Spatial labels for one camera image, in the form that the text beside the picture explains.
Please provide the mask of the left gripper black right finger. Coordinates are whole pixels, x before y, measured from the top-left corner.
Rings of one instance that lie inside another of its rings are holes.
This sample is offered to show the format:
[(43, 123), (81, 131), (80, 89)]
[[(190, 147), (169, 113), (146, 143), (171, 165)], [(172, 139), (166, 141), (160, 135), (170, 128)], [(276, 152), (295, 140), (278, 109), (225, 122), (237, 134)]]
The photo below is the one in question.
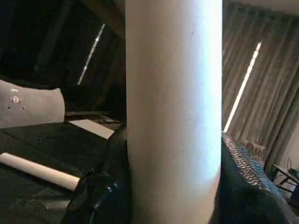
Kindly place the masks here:
[(221, 134), (221, 175), (212, 224), (293, 224), (295, 214), (247, 149)]

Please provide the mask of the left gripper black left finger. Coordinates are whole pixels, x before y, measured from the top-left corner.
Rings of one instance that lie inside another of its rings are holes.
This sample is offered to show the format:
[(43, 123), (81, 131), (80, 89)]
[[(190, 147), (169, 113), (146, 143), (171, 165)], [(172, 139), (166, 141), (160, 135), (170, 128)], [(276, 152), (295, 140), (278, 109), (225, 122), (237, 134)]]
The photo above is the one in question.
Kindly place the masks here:
[(103, 157), (81, 176), (62, 219), (63, 224), (131, 223), (131, 171), (127, 127), (106, 141)]

